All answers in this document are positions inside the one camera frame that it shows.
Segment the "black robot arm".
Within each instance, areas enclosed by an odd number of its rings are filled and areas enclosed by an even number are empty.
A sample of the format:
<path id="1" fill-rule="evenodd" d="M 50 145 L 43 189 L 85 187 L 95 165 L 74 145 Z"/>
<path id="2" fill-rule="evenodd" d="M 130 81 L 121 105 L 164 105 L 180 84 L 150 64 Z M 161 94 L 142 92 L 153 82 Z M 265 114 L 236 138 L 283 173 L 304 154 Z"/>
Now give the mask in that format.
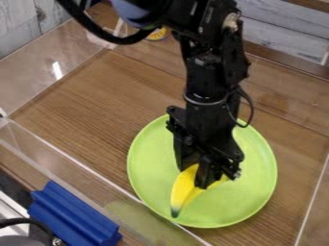
<path id="1" fill-rule="evenodd" d="M 184 108 L 168 108 L 178 169 L 197 167 L 193 184 L 208 188 L 241 175 L 245 154 L 233 137 L 241 125 L 240 82 L 248 77 L 244 20 L 234 0 L 111 0 L 121 18 L 145 29 L 169 26 L 186 68 Z"/>

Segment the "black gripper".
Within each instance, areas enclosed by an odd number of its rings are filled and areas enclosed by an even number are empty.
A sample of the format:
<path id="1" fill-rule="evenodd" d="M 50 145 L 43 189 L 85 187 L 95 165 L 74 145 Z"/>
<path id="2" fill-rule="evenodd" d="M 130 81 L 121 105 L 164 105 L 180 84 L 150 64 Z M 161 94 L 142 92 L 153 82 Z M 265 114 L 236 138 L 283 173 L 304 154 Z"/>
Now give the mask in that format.
<path id="1" fill-rule="evenodd" d="M 186 107 L 168 108 L 166 128 L 174 136 L 180 171 L 200 161 L 194 185 L 206 189 L 224 176 L 236 180 L 245 160 L 233 137 L 238 123 L 241 97 L 229 96 L 217 102 L 186 102 Z"/>

